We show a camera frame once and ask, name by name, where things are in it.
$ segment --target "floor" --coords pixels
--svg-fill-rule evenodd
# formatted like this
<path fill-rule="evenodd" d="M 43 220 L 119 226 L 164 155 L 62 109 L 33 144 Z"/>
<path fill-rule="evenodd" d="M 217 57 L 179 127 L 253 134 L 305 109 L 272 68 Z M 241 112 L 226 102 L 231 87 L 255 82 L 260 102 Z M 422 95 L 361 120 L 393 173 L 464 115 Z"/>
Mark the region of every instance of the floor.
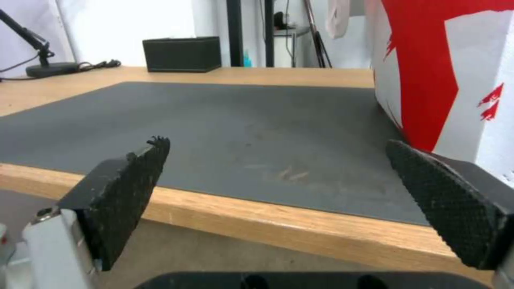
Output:
<path fill-rule="evenodd" d="M 157 275 L 180 271 L 373 270 L 264 244 L 142 220 L 101 288 L 128 289 Z"/>

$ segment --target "scratch mark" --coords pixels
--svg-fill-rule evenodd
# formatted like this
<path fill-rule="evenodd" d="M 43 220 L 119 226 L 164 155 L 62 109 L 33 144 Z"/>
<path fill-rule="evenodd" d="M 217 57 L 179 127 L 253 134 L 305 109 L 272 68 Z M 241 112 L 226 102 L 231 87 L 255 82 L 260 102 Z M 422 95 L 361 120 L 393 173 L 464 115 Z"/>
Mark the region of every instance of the scratch mark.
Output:
<path fill-rule="evenodd" d="M 259 165 L 259 164 L 253 164 L 253 165 L 246 165 L 244 166 L 245 169 L 264 169 L 267 165 Z"/>
<path fill-rule="evenodd" d="M 282 172 L 279 173 L 279 178 L 280 179 L 284 179 L 285 176 L 287 176 L 288 173 L 290 173 L 292 171 L 292 167 L 289 166 L 287 169 L 283 170 Z"/>
<path fill-rule="evenodd" d="M 343 183 L 341 183 L 341 181 L 337 181 L 337 188 L 340 193 L 344 193 Z"/>
<path fill-rule="evenodd" d="M 267 172 L 263 172 L 262 173 L 262 180 L 265 181 L 265 182 L 269 182 L 271 181 L 272 179 L 269 177 L 268 173 Z"/>
<path fill-rule="evenodd" d="M 304 177 L 306 177 L 306 176 L 308 176 L 308 175 L 309 175 L 309 172 L 299 173 L 299 174 L 296 174 L 296 175 L 291 176 L 291 177 L 289 178 L 289 180 L 291 180 L 291 181 L 293 181 L 293 182 L 294 182 L 294 181 L 297 181 L 297 180 L 299 180 L 299 179 L 301 179 L 301 178 L 304 178 Z"/>

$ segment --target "metal screw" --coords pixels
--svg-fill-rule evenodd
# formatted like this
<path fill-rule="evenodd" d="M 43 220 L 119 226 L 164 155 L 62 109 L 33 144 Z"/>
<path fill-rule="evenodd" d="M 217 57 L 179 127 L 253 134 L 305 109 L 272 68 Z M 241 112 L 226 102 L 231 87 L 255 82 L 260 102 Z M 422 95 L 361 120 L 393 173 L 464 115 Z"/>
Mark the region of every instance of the metal screw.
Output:
<path fill-rule="evenodd" d="M 61 214 L 61 209 L 58 207 L 51 207 L 51 208 L 44 208 L 39 210 L 34 217 L 34 220 L 30 222 L 32 225 L 35 225 L 37 223 L 44 222 L 48 219 L 51 219 L 55 216 L 59 216 Z"/>

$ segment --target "white cloth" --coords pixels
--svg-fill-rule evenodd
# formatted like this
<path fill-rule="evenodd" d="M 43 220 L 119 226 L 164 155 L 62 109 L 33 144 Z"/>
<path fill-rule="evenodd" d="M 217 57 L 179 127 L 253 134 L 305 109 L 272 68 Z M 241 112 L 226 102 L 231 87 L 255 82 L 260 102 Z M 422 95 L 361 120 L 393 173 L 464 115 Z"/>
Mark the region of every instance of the white cloth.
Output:
<path fill-rule="evenodd" d="M 328 14 L 325 28 L 332 39 L 341 38 L 348 28 L 350 0 L 327 0 Z"/>

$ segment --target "black desk mat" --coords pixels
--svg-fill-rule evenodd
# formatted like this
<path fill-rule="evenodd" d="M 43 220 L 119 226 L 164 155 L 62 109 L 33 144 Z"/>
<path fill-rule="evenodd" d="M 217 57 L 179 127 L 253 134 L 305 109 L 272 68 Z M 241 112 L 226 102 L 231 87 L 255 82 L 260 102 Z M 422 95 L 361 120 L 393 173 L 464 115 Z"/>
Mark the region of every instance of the black desk mat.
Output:
<path fill-rule="evenodd" d="M 85 174 L 152 135 L 172 142 L 160 186 L 427 224 L 372 89 L 120 83 L 0 118 L 0 162 Z"/>

